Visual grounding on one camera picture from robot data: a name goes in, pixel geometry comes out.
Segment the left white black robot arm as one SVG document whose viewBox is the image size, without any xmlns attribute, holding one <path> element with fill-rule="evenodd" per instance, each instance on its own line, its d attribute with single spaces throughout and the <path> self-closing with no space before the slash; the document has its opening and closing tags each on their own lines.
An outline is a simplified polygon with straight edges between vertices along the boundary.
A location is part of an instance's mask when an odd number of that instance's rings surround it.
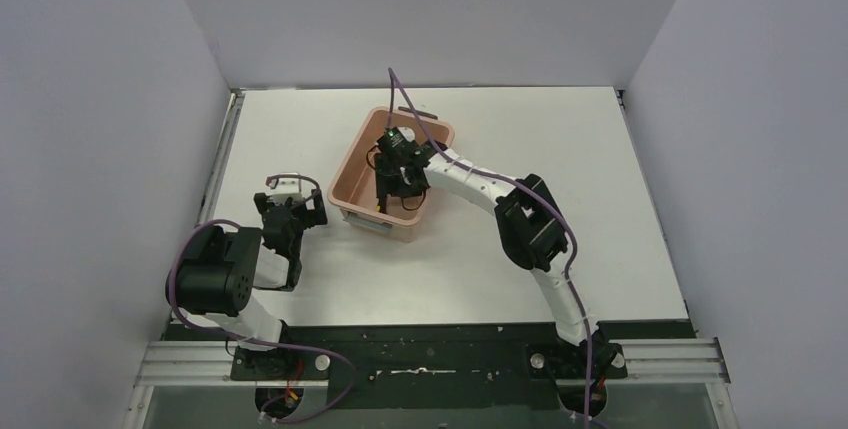
<svg viewBox="0 0 848 429">
<path fill-rule="evenodd" d="M 291 292 L 302 273 L 307 230 L 328 223 L 322 191 L 271 190 L 253 196 L 261 225 L 238 226 L 223 219 L 200 226 L 176 258 L 166 282 L 166 300 L 183 318 L 201 316 L 209 330 L 257 352 L 256 364 L 271 378 L 292 372 L 296 352 L 283 341 L 285 323 L 253 291 Z"/>
</svg>

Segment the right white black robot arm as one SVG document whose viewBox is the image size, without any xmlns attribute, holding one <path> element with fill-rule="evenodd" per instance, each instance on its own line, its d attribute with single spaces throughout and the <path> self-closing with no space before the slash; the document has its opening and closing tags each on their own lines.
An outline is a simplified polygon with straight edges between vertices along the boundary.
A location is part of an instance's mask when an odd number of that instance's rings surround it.
<svg viewBox="0 0 848 429">
<path fill-rule="evenodd" d="M 481 208 L 495 219 L 507 258 L 532 274 L 558 338 L 573 346 L 590 340 L 597 323 L 588 316 L 569 275 L 577 253 L 574 233 L 544 180 L 535 174 L 514 178 L 477 167 L 443 143 L 419 143 L 410 134 L 390 128 L 375 143 L 378 202 L 424 197 L 436 188 Z"/>
</svg>

